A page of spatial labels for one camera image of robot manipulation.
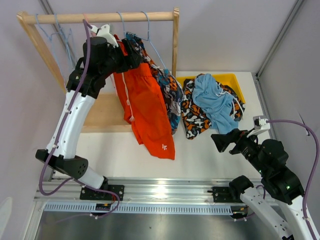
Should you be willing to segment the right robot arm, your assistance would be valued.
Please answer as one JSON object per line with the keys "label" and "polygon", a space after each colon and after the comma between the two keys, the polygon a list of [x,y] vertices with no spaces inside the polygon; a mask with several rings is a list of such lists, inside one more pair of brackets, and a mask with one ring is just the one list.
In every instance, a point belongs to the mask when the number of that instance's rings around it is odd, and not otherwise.
{"label": "right robot arm", "polygon": [[228,134],[212,134],[218,152],[234,144],[231,155],[241,154],[261,176],[264,190],[275,200],[281,217],[260,195],[244,175],[229,183],[228,196],[234,202],[246,204],[278,240],[318,240],[320,234],[303,204],[307,191],[297,175],[287,166],[289,155],[283,144],[266,139],[261,144],[247,130],[234,129]]}

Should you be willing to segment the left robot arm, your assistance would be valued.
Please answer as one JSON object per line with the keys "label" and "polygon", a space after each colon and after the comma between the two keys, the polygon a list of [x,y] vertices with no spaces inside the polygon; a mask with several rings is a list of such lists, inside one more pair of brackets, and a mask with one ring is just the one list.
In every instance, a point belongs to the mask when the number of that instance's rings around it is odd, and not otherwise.
{"label": "left robot arm", "polygon": [[68,78],[56,130],[47,147],[38,149],[35,157],[45,166],[91,189],[97,200],[103,200],[110,192],[108,179],[93,170],[86,158],[76,155],[78,140],[106,78],[138,68],[142,58],[126,38],[114,46],[104,37],[91,37],[82,47],[83,57],[78,59]]}

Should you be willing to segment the light blue shorts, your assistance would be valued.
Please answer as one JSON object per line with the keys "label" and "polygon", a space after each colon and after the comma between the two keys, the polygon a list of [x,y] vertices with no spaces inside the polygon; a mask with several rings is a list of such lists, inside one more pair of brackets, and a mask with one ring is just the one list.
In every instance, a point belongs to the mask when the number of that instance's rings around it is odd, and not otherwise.
{"label": "light blue shorts", "polygon": [[225,135],[239,127],[238,122],[230,116],[233,95],[224,91],[211,74],[198,75],[194,79],[192,100],[211,121],[210,128],[219,134]]}

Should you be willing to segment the pink wire hanger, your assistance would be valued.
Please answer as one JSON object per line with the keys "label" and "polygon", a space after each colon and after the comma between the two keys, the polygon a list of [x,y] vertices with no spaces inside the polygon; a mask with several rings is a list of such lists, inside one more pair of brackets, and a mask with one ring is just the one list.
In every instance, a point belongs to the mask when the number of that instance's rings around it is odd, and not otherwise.
{"label": "pink wire hanger", "polygon": [[83,13],[82,15],[83,15],[83,17],[84,17],[84,19],[85,19],[85,21],[86,21],[86,25],[87,25],[87,27],[89,28],[91,34],[92,34],[93,36],[96,36],[97,33],[98,33],[98,31],[99,31],[99,28],[98,28],[97,26],[92,25],[92,24],[89,23],[89,19],[88,19],[87,15],[86,15],[85,13]]}

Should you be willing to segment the orange black camouflage shorts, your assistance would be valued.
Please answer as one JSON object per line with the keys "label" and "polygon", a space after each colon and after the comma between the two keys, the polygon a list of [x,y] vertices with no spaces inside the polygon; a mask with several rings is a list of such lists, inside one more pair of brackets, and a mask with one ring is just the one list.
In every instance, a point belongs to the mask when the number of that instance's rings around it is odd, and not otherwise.
{"label": "orange black camouflage shorts", "polygon": [[[230,116],[236,122],[242,120],[246,104],[240,99],[236,92],[227,84],[217,82],[221,93],[233,96]],[[181,102],[181,118],[185,130],[185,136],[192,140],[212,126],[212,121],[207,118],[204,111],[193,102],[192,93],[195,87],[193,78],[182,79],[183,100]]]}

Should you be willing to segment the bright orange shorts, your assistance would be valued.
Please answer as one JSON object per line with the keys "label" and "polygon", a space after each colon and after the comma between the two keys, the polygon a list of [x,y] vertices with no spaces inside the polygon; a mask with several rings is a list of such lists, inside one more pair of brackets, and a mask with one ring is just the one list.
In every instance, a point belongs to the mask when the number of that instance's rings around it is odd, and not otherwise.
{"label": "bright orange shorts", "polygon": [[123,119],[150,155],[174,160],[176,156],[171,125],[160,86],[147,63],[113,74],[117,96],[124,110]]}

